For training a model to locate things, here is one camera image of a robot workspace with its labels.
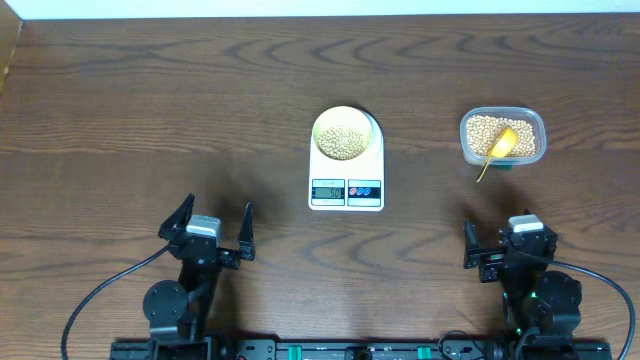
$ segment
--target cable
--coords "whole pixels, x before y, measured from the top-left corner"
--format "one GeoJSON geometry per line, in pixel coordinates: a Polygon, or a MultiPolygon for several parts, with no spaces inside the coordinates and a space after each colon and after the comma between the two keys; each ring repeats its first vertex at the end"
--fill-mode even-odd
{"type": "Polygon", "coordinates": [[[466,336],[469,341],[471,341],[471,343],[473,344],[473,346],[476,347],[476,349],[478,349],[478,351],[480,351],[480,353],[482,354],[482,356],[477,357],[475,359],[472,360],[481,360],[484,359],[484,349],[481,349],[480,346],[478,345],[478,343],[475,342],[475,340],[473,340],[473,338],[471,337],[471,335],[467,334],[466,332],[462,331],[462,330],[449,330],[447,331],[444,335],[442,335],[442,337],[440,338],[440,340],[438,340],[438,345],[436,345],[436,348],[438,350],[438,352],[440,353],[440,355],[442,355],[443,358],[447,359],[447,360],[453,360],[450,357],[448,357],[447,355],[444,354],[444,351],[442,351],[442,341],[444,341],[444,339],[446,337],[448,337],[449,335],[453,334],[453,333],[460,333],[463,334],[464,336],[466,336]]]}
{"type": "Polygon", "coordinates": [[[71,332],[71,327],[73,326],[73,322],[76,320],[76,317],[78,317],[78,314],[80,314],[80,311],[82,311],[82,309],[87,305],[87,303],[91,299],[93,299],[93,297],[96,296],[100,291],[102,291],[102,289],[104,289],[107,286],[113,284],[114,282],[116,282],[116,280],[119,280],[120,278],[122,278],[122,277],[124,277],[126,275],[129,275],[132,272],[140,269],[141,267],[149,264],[153,260],[159,258],[160,255],[164,254],[167,250],[169,250],[169,245],[163,247],[162,249],[160,249],[160,251],[158,251],[157,253],[151,255],[146,260],[144,260],[142,262],[139,262],[138,264],[133,265],[132,267],[128,268],[127,270],[112,276],[111,278],[109,278],[108,280],[103,282],[102,284],[98,285],[97,288],[93,289],[93,291],[90,292],[89,295],[87,295],[87,297],[84,298],[84,300],[82,300],[80,305],[78,305],[78,307],[73,311],[73,314],[71,314],[71,317],[69,318],[69,321],[67,321],[67,326],[64,327],[64,331],[62,332],[62,339],[60,341],[60,351],[62,352],[62,359],[63,360],[69,360],[69,355],[67,354],[67,339],[69,338],[69,332],[71,332]]]}
{"type": "Polygon", "coordinates": [[[631,297],[629,297],[629,294],[627,294],[626,291],[624,291],[624,289],[616,284],[613,280],[609,279],[608,277],[604,276],[604,275],[600,275],[595,271],[591,271],[589,269],[585,269],[579,266],[575,266],[575,265],[571,265],[571,264],[567,264],[567,263],[563,263],[560,261],[555,261],[555,260],[548,260],[545,258],[541,258],[538,256],[533,256],[533,255],[529,255],[529,254],[525,254],[515,248],[513,248],[516,252],[517,255],[522,256],[524,258],[527,258],[529,260],[533,260],[533,261],[537,261],[537,262],[541,262],[541,263],[545,263],[545,264],[549,264],[549,265],[555,265],[555,266],[559,266],[559,267],[563,267],[566,269],[570,269],[573,271],[578,271],[590,276],[593,276],[594,278],[601,280],[607,284],[609,284],[611,287],[613,287],[614,289],[616,289],[620,295],[622,295],[622,298],[624,299],[624,301],[627,303],[627,307],[629,308],[629,332],[627,333],[627,340],[624,342],[624,346],[622,347],[622,351],[620,352],[620,355],[618,356],[618,360],[623,360],[626,356],[627,353],[629,353],[629,349],[631,348],[631,343],[633,342],[633,334],[636,331],[636,311],[633,307],[633,302],[631,301],[631,297]]]}
{"type": "Polygon", "coordinates": [[[527,340],[527,338],[531,335],[540,335],[540,329],[537,326],[527,329],[527,331],[522,334],[520,340],[518,340],[518,345],[516,345],[516,360],[520,360],[520,356],[522,355],[522,345],[527,340]]]}

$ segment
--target yellow spoon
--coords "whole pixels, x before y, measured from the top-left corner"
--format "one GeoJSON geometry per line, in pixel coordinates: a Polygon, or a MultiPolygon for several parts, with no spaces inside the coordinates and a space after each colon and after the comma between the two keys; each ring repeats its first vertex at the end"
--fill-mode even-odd
{"type": "Polygon", "coordinates": [[[518,142],[518,134],[513,131],[512,128],[508,127],[502,131],[500,136],[498,136],[498,140],[491,146],[489,149],[489,154],[487,155],[487,160],[485,160],[484,165],[482,165],[482,170],[480,170],[480,175],[476,179],[476,182],[480,182],[482,177],[484,176],[485,171],[489,167],[489,161],[494,157],[505,157],[509,155],[511,150],[516,147],[516,143],[518,142]]]}

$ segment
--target scale control panel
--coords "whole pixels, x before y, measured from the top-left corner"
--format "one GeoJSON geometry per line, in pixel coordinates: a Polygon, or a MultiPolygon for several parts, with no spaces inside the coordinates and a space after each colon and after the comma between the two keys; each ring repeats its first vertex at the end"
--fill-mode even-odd
{"type": "Polygon", "coordinates": [[[358,179],[314,179],[311,205],[381,207],[382,182],[358,179]]]}

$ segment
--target wooden table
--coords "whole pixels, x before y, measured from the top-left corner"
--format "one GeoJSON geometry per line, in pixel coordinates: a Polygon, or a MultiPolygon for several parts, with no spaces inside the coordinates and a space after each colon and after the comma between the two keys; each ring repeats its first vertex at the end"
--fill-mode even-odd
{"type": "MultiPolygon", "coordinates": [[[[640,15],[28,22],[0,100],[0,354],[59,358],[69,315],[164,246],[184,197],[226,245],[255,203],[257,259],[224,277],[212,322],[281,338],[431,338],[503,329],[501,289],[463,270],[462,221],[487,239],[527,207],[557,258],[640,304],[640,15]],[[357,104],[385,133],[386,208],[307,207],[309,135],[357,104]],[[459,144],[477,106],[537,111],[535,165],[475,183],[459,144]]],[[[72,358],[146,337],[142,298],[165,255],[96,297],[72,358]]],[[[583,282],[576,335],[617,355],[628,312],[583,282]]],[[[632,354],[640,356],[640,344],[632,354]]]]}

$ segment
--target white scale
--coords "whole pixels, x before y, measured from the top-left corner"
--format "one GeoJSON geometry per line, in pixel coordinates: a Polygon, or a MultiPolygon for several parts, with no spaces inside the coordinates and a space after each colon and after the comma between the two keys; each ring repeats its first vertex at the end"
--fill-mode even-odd
{"type": "Polygon", "coordinates": [[[378,123],[364,111],[339,106],[322,113],[311,134],[309,207],[313,210],[380,211],[384,207],[384,139],[378,123]],[[364,152],[351,160],[326,156],[316,139],[328,128],[343,124],[367,138],[364,152]]]}

